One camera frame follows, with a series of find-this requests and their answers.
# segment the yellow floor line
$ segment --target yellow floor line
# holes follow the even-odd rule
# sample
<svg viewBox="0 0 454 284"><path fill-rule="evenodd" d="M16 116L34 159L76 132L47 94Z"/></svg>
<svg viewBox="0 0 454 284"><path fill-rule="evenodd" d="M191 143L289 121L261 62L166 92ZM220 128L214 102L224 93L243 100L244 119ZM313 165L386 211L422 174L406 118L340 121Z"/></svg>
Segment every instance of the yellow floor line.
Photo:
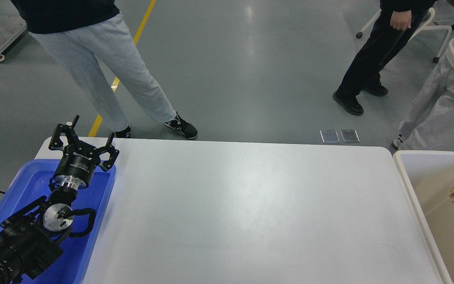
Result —
<svg viewBox="0 0 454 284"><path fill-rule="evenodd" d="M134 45L136 45L138 43L139 38L141 37L141 34L143 33L143 29L146 25L146 22L148 21L148 18L150 17L150 13L152 13L152 9L153 9L153 6L155 5L155 1L156 0L151 0L150 5L148 5L148 9L146 9L146 13L143 16L141 23L139 24L136 34L134 35ZM115 80L113 80L113 83L112 83L113 92L117 91L119 83L120 83L120 80L117 77L115 77ZM99 126L101 126L101 122L102 122L101 116L97 115L96 119L94 120L94 124L92 125L92 128L90 128L89 137L96 136L97 131L99 130Z"/></svg>

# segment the metal floor plate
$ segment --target metal floor plate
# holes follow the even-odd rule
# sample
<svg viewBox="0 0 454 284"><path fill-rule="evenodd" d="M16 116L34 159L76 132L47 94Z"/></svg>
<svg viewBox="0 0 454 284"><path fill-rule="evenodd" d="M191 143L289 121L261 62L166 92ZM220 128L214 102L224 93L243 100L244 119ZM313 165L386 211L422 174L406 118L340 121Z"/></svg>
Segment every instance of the metal floor plate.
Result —
<svg viewBox="0 0 454 284"><path fill-rule="evenodd" d="M344 143L360 143L357 131L354 129L342 130L341 136Z"/></svg>
<svg viewBox="0 0 454 284"><path fill-rule="evenodd" d="M339 143L339 137L336 131L320 131L324 143Z"/></svg>

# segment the light gray sweatpants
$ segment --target light gray sweatpants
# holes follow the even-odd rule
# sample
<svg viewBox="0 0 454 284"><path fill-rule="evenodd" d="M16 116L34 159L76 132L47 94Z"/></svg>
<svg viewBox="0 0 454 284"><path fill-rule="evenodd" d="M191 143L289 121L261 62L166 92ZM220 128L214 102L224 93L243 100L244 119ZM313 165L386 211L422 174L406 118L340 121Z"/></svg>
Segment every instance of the light gray sweatpants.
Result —
<svg viewBox="0 0 454 284"><path fill-rule="evenodd" d="M407 137L401 150L432 150L454 138L454 68L446 56L414 98L399 132Z"/></svg>
<svg viewBox="0 0 454 284"><path fill-rule="evenodd" d="M148 116L158 122L175 118L176 111L146 69L121 14L72 31L29 34L68 70L112 131L122 131L129 120L96 56L120 79Z"/></svg>

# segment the chair wheel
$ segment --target chair wheel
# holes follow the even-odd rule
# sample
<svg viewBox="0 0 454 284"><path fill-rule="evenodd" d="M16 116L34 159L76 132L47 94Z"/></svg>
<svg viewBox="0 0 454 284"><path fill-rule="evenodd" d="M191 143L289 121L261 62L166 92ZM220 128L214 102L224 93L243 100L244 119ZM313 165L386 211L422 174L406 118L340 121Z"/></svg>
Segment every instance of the chair wheel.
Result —
<svg viewBox="0 0 454 284"><path fill-rule="evenodd" d="M0 54L0 62L5 61L5 56L3 54Z"/></svg>

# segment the blue tray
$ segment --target blue tray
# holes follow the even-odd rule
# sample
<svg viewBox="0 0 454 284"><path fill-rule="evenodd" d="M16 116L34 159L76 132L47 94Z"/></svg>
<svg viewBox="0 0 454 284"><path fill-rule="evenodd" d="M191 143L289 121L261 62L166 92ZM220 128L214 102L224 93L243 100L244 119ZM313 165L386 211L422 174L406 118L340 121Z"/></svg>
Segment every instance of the blue tray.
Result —
<svg viewBox="0 0 454 284"><path fill-rule="evenodd" d="M20 168L0 202L0 223L36 198L43 195L49 196L48 181L52 178L58 163L59 160L36 159ZM63 255L36 279L31 280L24 275L23 284L79 284L82 282L110 199L116 171L115 166L108 172L103 172L96 167L89 187L79 190L78 197L73 202L73 209L96 210L96 221L90 234L84 237L67 238L60 245L64 250ZM88 216L76 216L73 231L85 230L87 223Z"/></svg>

